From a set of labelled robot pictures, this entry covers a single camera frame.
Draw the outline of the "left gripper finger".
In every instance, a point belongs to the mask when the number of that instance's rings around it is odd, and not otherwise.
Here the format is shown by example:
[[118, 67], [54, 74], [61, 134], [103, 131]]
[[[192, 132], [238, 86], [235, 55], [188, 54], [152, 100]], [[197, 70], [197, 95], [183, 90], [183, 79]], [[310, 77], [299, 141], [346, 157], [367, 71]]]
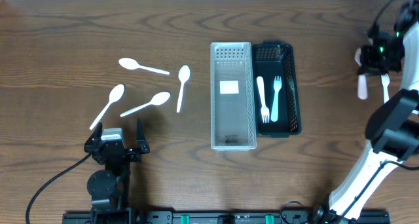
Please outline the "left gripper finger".
[[146, 138], [145, 138], [145, 134], [144, 134], [140, 119], [137, 120], [136, 141], [137, 141], [138, 147], [146, 148]]
[[95, 145], [97, 144], [97, 142], [99, 142], [100, 138], [101, 138], [101, 134], [103, 132], [103, 126], [102, 123], [99, 122], [97, 123], [95, 129], [93, 130], [92, 134], [90, 135], [90, 137], [87, 139], [85, 145]]

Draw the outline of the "white fork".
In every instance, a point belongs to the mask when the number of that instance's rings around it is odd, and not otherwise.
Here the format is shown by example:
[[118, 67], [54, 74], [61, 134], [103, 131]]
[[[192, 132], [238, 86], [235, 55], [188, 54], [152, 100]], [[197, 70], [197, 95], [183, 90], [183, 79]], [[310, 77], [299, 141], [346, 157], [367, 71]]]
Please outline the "white fork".
[[390, 85], [390, 77], [388, 74], [381, 75], [381, 83], [382, 83], [382, 88], [383, 88], [384, 103], [386, 103], [390, 98], [389, 92], [388, 92], [388, 87]]
[[270, 120], [272, 122], [277, 122], [278, 117], [279, 117], [279, 92], [282, 88], [282, 78], [280, 76], [275, 76], [273, 87], [274, 87], [274, 98], [272, 102]]

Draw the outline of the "white spoon group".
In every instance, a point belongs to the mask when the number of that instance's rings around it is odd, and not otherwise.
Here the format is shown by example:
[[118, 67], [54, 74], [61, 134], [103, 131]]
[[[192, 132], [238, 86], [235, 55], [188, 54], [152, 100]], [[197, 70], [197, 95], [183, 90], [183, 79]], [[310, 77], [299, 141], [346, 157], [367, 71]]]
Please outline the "white spoon group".
[[[361, 48], [355, 51], [354, 60], [361, 67]], [[368, 98], [366, 76], [363, 73], [358, 73], [357, 80], [357, 97], [361, 100], [366, 100]]]

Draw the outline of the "white fork tines down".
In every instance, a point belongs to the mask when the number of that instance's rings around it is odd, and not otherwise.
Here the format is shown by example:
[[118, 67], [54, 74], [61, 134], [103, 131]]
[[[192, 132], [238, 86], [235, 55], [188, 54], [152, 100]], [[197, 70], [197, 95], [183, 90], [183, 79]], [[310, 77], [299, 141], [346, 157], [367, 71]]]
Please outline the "white fork tines down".
[[259, 91], [259, 97], [261, 101], [261, 117], [264, 124], [269, 123], [270, 121], [270, 111], [266, 106], [265, 91], [264, 91], [264, 79], [262, 76], [256, 78], [257, 87]]

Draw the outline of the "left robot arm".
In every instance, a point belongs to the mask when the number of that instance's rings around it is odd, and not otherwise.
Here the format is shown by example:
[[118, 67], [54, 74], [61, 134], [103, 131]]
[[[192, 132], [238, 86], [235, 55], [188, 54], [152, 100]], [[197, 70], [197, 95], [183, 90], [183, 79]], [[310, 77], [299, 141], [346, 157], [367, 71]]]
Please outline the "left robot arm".
[[137, 147], [126, 148], [121, 128], [103, 129], [99, 123], [85, 142], [84, 151], [105, 166], [94, 172], [87, 182], [92, 223], [145, 222], [144, 214], [128, 202], [130, 164], [141, 162], [142, 155], [150, 153], [140, 120], [137, 120], [136, 141]]

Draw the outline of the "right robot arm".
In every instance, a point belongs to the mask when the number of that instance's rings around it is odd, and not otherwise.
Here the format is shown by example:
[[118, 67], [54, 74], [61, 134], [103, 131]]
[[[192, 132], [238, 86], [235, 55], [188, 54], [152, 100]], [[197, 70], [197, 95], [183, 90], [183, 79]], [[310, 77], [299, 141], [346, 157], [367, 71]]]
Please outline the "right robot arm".
[[367, 97], [367, 77], [402, 72], [399, 91], [370, 117], [366, 145], [346, 179], [312, 215], [311, 223], [355, 223], [366, 201], [395, 168], [418, 154], [418, 123], [409, 117], [418, 113], [418, 0], [400, 8], [394, 35], [379, 28], [375, 20], [367, 33], [369, 45], [360, 47], [355, 60], [360, 68], [358, 96]]

